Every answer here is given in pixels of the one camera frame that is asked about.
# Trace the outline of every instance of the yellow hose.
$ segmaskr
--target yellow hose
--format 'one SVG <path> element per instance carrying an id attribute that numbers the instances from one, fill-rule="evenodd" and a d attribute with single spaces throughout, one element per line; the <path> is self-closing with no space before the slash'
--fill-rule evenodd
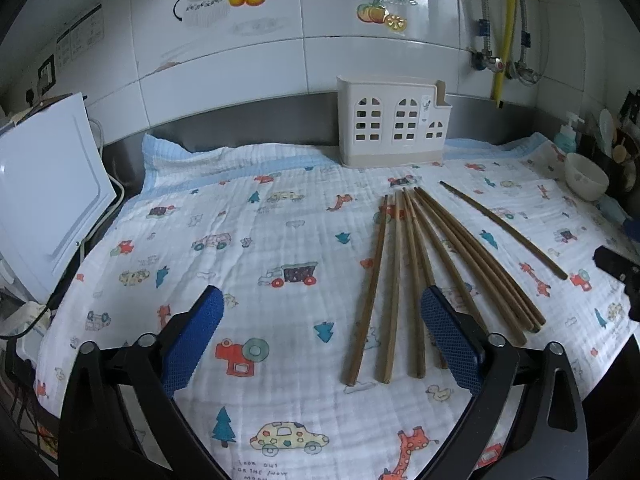
<path id="1" fill-rule="evenodd" d="M 516 0 L 507 0 L 507 17 L 504 21 L 504 34 L 502 36 L 502 50 L 500 58 L 504 63 L 505 70 L 507 61 L 511 55 L 511 37 L 513 35 L 513 27 L 515 21 Z M 494 93 L 492 99 L 497 107 L 500 107 L 500 98 L 502 97 L 502 85 L 504 83 L 504 72 L 498 72 L 494 76 Z"/>

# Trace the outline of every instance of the metal backsplash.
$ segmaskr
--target metal backsplash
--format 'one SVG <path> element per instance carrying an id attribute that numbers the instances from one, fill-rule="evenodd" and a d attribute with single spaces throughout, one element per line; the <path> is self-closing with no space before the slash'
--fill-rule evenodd
<path id="1" fill-rule="evenodd" d="M 503 144 L 536 131 L 551 137 L 561 124 L 545 112 L 521 105 L 505 103 L 498 110 L 494 101 L 457 95 L 447 95 L 447 102 L 453 106 L 449 139 L 464 137 Z M 129 196 L 140 192 L 145 177 L 144 133 L 104 149 L 107 170 L 126 185 Z M 156 126 L 147 133 L 176 142 L 190 152 L 261 142 L 337 145 L 337 94 L 290 96 L 220 108 Z"/>

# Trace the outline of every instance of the teal pine tree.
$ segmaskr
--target teal pine tree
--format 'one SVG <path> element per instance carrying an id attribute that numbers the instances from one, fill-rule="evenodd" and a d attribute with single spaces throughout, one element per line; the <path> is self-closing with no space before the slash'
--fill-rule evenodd
<path id="1" fill-rule="evenodd" d="M 236 434 L 234 433 L 234 430 L 231 429 L 231 419 L 226 414 L 226 408 L 224 406 L 218 412 L 216 420 L 218 423 L 216 424 L 216 427 L 213 428 L 211 437 L 219 440 L 222 447 L 228 447 L 229 442 L 235 442 L 234 438 L 236 437 Z"/>

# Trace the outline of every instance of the chopstick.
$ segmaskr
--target chopstick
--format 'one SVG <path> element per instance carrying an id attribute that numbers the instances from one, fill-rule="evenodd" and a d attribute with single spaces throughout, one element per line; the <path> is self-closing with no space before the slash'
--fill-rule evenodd
<path id="1" fill-rule="evenodd" d="M 525 246 L 537 259 L 539 259 L 543 264 L 545 264 L 558 278 L 561 280 L 566 280 L 569 276 L 564 270 L 562 270 L 558 264 L 555 263 L 551 258 L 549 258 L 545 253 L 543 253 L 539 248 L 537 248 L 532 242 L 527 240 L 520 232 L 516 231 L 511 225 L 505 222 L 502 218 L 500 218 L 497 214 L 489 209 L 485 208 L 481 203 L 476 202 L 470 196 L 465 195 L 460 190 L 457 190 L 455 187 L 450 186 L 446 182 L 440 181 L 440 185 L 444 186 L 447 190 L 452 192 L 457 197 L 464 200 L 471 207 L 481 212 L 487 218 L 490 218 L 495 223 L 497 223 L 501 228 L 507 231 L 513 238 L 515 238 L 519 243 Z"/>
<path id="2" fill-rule="evenodd" d="M 459 240 L 466 245 L 468 252 L 474 258 L 476 263 L 481 266 L 490 268 L 489 277 L 495 275 L 497 281 L 494 281 L 499 292 L 503 293 L 512 306 L 514 313 L 521 320 L 521 325 L 525 330 L 539 332 L 540 327 L 546 322 L 542 313 L 537 309 L 529 297 L 524 293 L 520 286 L 511 278 L 511 275 L 501 266 L 500 263 L 487 251 L 484 246 L 441 204 L 434 200 L 425 190 L 418 188 L 416 190 L 430 205 L 436 210 L 437 214 L 447 222 L 449 227 L 456 233 Z"/>
<path id="3" fill-rule="evenodd" d="M 494 300 L 494 303 L 500 310 L 500 314 L 504 318 L 510 330 L 514 335 L 514 342 L 518 346 L 522 346 L 527 342 L 525 335 L 522 332 L 520 327 L 520 323 L 518 322 L 518 318 L 513 313 L 511 307 L 507 303 L 507 301 L 503 298 L 503 296 L 498 292 L 494 282 L 497 283 L 497 278 L 494 276 L 494 279 L 490 279 L 485 271 L 488 269 L 487 266 L 480 266 L 476 261 L 471 257 L 469 252 L 466 250 L 465 245 L 458 239 L 456 234 L 449 229 L 449 227 L 445 224 L 444 220 L 441 219 L 437 213 L 432 209 L 430 203 L 425 199 L 425 197 L 421 193 L 417 193 L 416 196 L 421 200 L 422 206 L 424 207 L 427 214 L 433 219 L 439 229 L 443 232 L 443 234 L 447 237 L 447 239 L 452 243 L 452 245 L 456 248 L 462 259 L 468 265 L 468 267 L 472 270 L 473 274 L 482 281 L 484 284 L 484 288 L 489 292 L 489 295 Z"/>
<path id="4" fill-rule="evenodd" d="M 389 335 L 386 340 L 385 367 L 382 373 L 382 382 L 388 384 L 391 381 L 391 373 L 394 368 L 394 353 L 396 352 L 396 332 L 398 331 L 398 303 L 400 298 L 400 262 L 402 259 L 402 226 L 400 225 L 401 194 L 396 191 L 396 208 L 394 220 L 396 221 L 396 240 L 394 243 L 394 275 L 391 295 L 391 313 L 389 319 Z"/>
<path id="5" fill-rule="evenodd" d="M 408 205 L 406 191 L 402 190 L 402 195 L 404 196 L 404 200 Z M 422 322 L 422 317 L 420 316 L 420 297 L 422 295 L 422 290 L 420 286 L 420 273 L 418 272 L 418 256 L 415 247 L 415 223 L 414 218 L 407 214 L 405 216 L 406 219 L 406 233 L 407 240 L 409 242 L 409 258 L 411 261 L 411 270 L 414 276 L 414 338 L 415 338 L 415 352 L 416 352 L 416 376 L 421 379 L 427 374 L 427 365 L 425 358 L 425 349 L 424 349 L 424 323 Z"/>
<path id="6" fill-rule="evenodd" d="M 412 197 L 410 197 L 410 199 L 413 205 L 414 199 Z M 414 210 L 417 213 L 418 221 L 422 224 L 425 231 L 427 232 L 427 236 L 431 240 L 431 244 L 435 247 L 436 251 L 438 251 L 438 256 L 440 256 L 440 259 L 442 260 L 442 263 L 447 269 L 449 276 L 451 277 L 454 284 L 456 285 L 456 288 L 460 296 L 462 297 L 462 301 L 466 307 L 466 310 L 476 320 L 476 323 L 480 325 L 480 327 L 482 328 L 482 330 L 484 330 L 485 333 L 489 332 L 486 326 L 486 323 L 482 319 L 482 315 L 478 310 L 478 306 L 476 305 L 476 302 L 471 297 L 471 294 L 466 288 L 465 280 L 463 280 L 462 276 L 460 276 L 460 273 L 458 272 L 458 269 L 456 268 L 451 257 L 449 256 L 449 253 L 447 253 L 446 248 L 438 238 L 438 235 L 434 231 L 433 227 L 431 227 L 431 224 L 427 220 L 427 217 L 422 211 L 422 209 L 418 207 L 417 203 L 415 204 Z"/>
<path id="7" fill-rule="evenodd" d="M 433 269 L 431 268 L 431 262 L 429 261 L 429 253 L 427 252 L 426 247 L 422 246 L 422 236 L 420 235 L 420 227 L 418 226 L 416 221 L 414 204 L 412 203 L 411 197 L 409 196 L 409 194 L 406 192 L 404 188 L 402 189 L 402 196 L 404 197 L 404 203 L 406 204 L 406 209 L 407 209 L 406 212 L 407 214 L 411 215 L 412 223 L 414 225 L 414 233 L 416 238 L 415 245 L 418 253 L 418 259 L 420 260 L 420 266 L 422 267 L 422 272 L 424 274 L 425 288 L 428 288 L 436 284 L 436 279 L 433 277 Z M 418 302 L 421 302 L 421 301 L 422 301 L 422 295 L 420 295 L 420 300 L 418 300 Z M 433 337 L 433 335 L 431 335 L 431 333 L 429 332 L 429 329 L 426 329 L 426 335 L 429 337 L 431 346 L 433 346 L 436 349 L 436 354 L 438 355 L 438 360 L 439 360 L 438 368 L 446 369 L 448 366 L 447 361 L 444 358 L 444 355 L 442 355 L 442 352 L 440 351 L 438 346 L 436 345 L 436 339 Z"/>
<path id="8" fill-rule="evenodd" d="M 382 202 L 382 211 L 385 212 L 385 215 L 388 199 L 389 196 L 385 195 L 385 198 Z M 371 314 L 373 312 L 373 303 L 376 299 L 376 289 L 378 288 L 378 278 L 380 276 L 382 251 L 385 245 L 385 215 L 382 215 L 382 221 L 380 222 L 380 228 L 378 230 L 378 241 L 376 242 L 376 253 L 373 257 L 371 281 L 369 282 L 369 290 L 367 291 L 364 308 L 360 317 L 360 324 L 356 329 L 355 350 L 353 356 L 351 357 L 351 363 L 346 377 L 347 386 L 355 386 L 356 380 L 358 379 L 358 373 L 360 372 L 360 365 L 362 364 L 362 356 L 364 355 L 364 345 L 367 342 L 367 334 L 369 333 Z"/>

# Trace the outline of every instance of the blue textured pad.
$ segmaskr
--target blue textured pad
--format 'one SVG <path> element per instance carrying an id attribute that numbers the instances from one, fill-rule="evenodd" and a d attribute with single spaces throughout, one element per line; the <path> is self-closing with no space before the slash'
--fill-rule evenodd
<path id="1" fill-rule="evenodd" d="M 420 315 L 436 339 L 458 386 L 476 396 L 482 388 L 481 358 L 462 332 L 449 301 L 436 286 L 423 292 Z"/>
<path id="2" fill-rule="evenodd" d="M 225 311 L 222 292 L 212 287 L 167 352 L 162 363 L 162 387 L 169 398 L 189 383 Z"/>

